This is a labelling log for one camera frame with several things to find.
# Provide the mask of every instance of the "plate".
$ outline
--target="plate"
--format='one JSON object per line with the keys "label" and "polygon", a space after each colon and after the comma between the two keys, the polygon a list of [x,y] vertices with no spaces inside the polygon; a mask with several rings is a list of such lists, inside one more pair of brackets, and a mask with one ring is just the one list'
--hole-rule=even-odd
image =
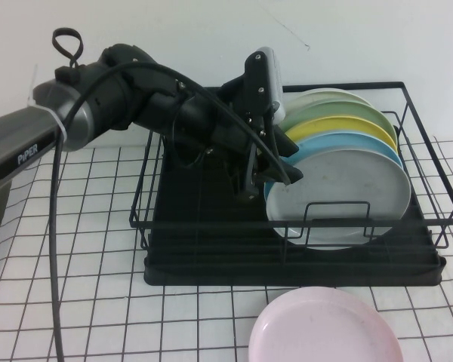
{"label": "plate", "polygon": [[[369,149],[385,155],[395,161],[401,168],[401,158],[383,141],[366,133],[347,130],[334,130],[318,133],[297,143],[299,150],[289,158],[283,158],[289,164],[296,164],[303,158],[325,151],[331,147],[356,147]],[[266,183],[263,188],[265,200],[268,197],[273,183]]]}
{"label": "plate", "polygon": [[295,112],[312,102],[318,100],[356,100],[358,102],[372,106],[370,102],[364,98],[348,92],[347,90],[337,88],[317,88],[302,92],[297,95],[297,98],[285,104],[285,113]]}
{"label": "plate", "polygon": [[[307,219],[365,218],[367,204],[373,219],[400,219],[408,208],[411,197],[409,178],[392,159],[367,149],[335,148],[316,153],[294,164],[304,178],[291,185],[274,183],[267,198],[269,220],[302,220],[306,206]],[[284,228],[274,228],[282,237]],[[389,227],[377,227],[374,235],[380,236]],[[320,250],[339,250],[369,241],[371,228],[362,227],[312,228],[307,247]],[[305,244],[307,230],[289,228],[288,239]]]}
{"label": "plate", "polygon": [[371,307],[349,293],[300,288],[271,302],[248,343],[250,362],[402,362],[393,331]]}
{"label": "plate", "polygon": [[330,130],[356,130],[358,132],[367,133],[387,143],[396,153],[398,152],[396,144],[391,136],[377,124],[363,118],[347,115],[323,117],[303,122],[291,128],[285,132],[285,134],[291,140],[298,142],[304,138],[312,136],[315,133]]}
{"label": "plate", "polygon": [[279,126],[285,132],[302,121],[332,115],[353,115],[371,121],[385,130],[397,145],[396,131],[386,116],[371,106],[353,100],[319,100],[292,113]]}

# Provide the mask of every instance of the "pink plate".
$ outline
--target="pink plate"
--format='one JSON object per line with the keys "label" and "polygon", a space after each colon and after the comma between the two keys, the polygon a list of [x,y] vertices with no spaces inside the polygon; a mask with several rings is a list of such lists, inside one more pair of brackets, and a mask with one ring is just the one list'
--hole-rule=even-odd
{"label": "pink plate", "polygon": [[402,362],[393,331],[371,307],[324,287],[292,290],[260,314],[249,362]]}

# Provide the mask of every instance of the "screw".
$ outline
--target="screw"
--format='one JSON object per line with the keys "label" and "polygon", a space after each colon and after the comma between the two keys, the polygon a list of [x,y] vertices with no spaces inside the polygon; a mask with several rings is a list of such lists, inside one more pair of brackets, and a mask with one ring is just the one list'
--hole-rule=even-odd
{"label": "screw", "polygon": [[178,89],[180,91],[184,91],[186,89],[186,84],[184,84],[182,81],[178,82]]}

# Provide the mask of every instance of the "green plate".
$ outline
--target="green plate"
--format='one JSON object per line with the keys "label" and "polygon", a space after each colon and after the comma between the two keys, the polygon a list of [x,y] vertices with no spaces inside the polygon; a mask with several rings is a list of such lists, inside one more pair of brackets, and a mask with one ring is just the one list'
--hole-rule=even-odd
{"label": "green plate", "polygon": [[353,115],[371,121],[384,129],[397,147],[396,131],[386,116],[371,106],[355,100],[319,100],[313,102],[307,107],[288,115],[279,126],[286,132],[301,122],[334,115]]}

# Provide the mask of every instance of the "white plate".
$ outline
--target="white plate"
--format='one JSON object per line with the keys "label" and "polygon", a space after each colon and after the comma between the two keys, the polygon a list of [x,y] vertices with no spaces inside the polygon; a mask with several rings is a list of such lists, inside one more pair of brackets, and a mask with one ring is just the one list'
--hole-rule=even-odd
{"label": "white plate", "polygon": [[355,100],[372,107],[370,102],[347,90],[337,88],[317,88],[297,94],[297,98],[294,98],[285,104],[285,113],[289,115],[318,100]]}
{"label": "white plate", "polygon": [[[300,160],[294,165],[304,178],[285,186],[275,183],[267,198],[269,220],[303,220],[311,202],[367,201],[372,219],[400,219],[411,197],[409,179],[403,169],[390,158],[367,149],[334,148]],[[366,217],[367,204],[311,205],[307,219]],[[280,236],[285,229],[276,228]],[[375,228],[373,235],[382,235],[390,228]],[[307,229],[290,228],[288,239],[305,244]],[[337,250],[369,241],[371,229],[311,228],[308,247]]]}
{"label": "white plate", "polygon": [[399,342],[371,307],[340,290],[292,290],[260,314],[249,362],[402,362]]}

